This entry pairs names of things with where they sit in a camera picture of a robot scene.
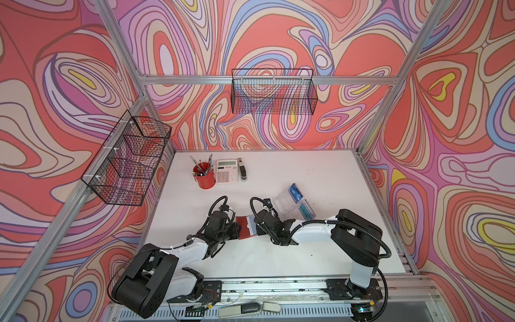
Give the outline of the red leather card holder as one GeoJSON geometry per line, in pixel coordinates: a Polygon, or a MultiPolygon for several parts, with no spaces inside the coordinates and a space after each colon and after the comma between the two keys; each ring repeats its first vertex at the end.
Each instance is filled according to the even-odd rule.
{"type": "Polygon", "coordinates": [[[236,217],[236,222],[241,226],[241,230],[238,233],[239,240],[245,240],[254,236],[257,236],[257,225],[254,222],[255,215],[249,215],[245,217],[236,217]]]}

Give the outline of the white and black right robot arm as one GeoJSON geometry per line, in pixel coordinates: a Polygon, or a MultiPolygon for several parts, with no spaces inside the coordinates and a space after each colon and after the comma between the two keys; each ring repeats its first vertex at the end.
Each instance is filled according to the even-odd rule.
{"type": "Polygon", "coordinates": [[[382,259],[392,256],[382,241],[383,231],[377,225],[352,212],[341,209],[330,219],[281,220],[270,199],[252,197],[249,201],[257,232],[267,235],[277,246],[298,246],[331,242],[351,259],[350,277],[325,292],[342,300],[378,300],[382,298],[377,280],[382,259]]]}

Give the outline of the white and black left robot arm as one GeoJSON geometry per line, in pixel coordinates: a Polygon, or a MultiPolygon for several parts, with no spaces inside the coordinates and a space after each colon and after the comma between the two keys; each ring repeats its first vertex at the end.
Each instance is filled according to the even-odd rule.
{"type": "Polygon", "coordinates": [[[143,245],[111,278],[109,299],[141,318],[151,317],[162,302],[177,297],[200,299],[204,293],[204,276],[189,265],[214,258],[225,244],[237,240],[241,225],[229,198],[218,198],[209,208],[204,224],[182,244],[160,248],[143,245]]]}

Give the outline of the clear plastic card tray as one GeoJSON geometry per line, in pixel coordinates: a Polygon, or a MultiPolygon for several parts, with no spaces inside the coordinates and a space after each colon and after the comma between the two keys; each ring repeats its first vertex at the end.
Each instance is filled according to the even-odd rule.
{"type": "Polygon", "coordinates": [[[272,199],[272,205],[275,211],[277,212],[280,220],[286,221],[288,219],[294,219],[304,221],[302,215],[299,212],[299,205],[303,201],[306,201],[308,203],[305,197],[300,203],[295,203],[292,197],[290,196],[287,188],[286,190],[284,190],[272,199]]]}

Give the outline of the teal credit card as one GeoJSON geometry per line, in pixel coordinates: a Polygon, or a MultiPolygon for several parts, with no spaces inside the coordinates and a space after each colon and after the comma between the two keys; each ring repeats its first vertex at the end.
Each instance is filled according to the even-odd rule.
{"type": "Polygon", "coordinates": [[[305,221],[313,220],[316,217],[315,212],[311,209],[311,206],[306,201],[303,201],[299,205],[299,212],[305,221]]]}

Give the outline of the beige and black stapler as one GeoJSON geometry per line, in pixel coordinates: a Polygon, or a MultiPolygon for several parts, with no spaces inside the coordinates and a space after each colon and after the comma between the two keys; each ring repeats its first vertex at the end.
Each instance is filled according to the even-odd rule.
{"type": "Polygon", "coordinates": [[[242,158],[238,158],[237,161],[238,161],[238,166],[239,166],[240,179],[241,179],[241,181],[247,181],[248,175],[247,175],[245,164],[244,164],[242,158]]]}

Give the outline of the pink desk calculator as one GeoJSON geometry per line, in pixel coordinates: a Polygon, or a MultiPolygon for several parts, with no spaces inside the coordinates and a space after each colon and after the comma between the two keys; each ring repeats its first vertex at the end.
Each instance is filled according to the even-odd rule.
{"type": "Polygon", "coordinates": [[[239,182],[237,159],[218,160],[215,166],[215,179],[218,185],[231,185],[239,182]]]}

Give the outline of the red metal pen bucket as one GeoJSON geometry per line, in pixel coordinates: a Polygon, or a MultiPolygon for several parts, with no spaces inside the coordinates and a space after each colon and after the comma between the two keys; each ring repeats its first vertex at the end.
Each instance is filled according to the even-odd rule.
{"type": "Polygon", "coordinates": [[[214,169],[209,162],[200,162],[193,169],[193,177],[201,189],[211,189],[216,184],[214,169]]]}

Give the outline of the grey pencil in bucket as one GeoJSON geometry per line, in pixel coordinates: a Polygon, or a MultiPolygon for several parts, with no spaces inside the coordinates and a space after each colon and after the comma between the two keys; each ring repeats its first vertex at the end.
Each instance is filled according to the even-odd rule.
{"type": "Polygon", "coordinates": [[[196,158],[194,158],[193,156],[190,156],[190,159],[194,162],[195,166],[197,169],[199,170],[202,170],[202,162],[198,161],[196,158]]]}

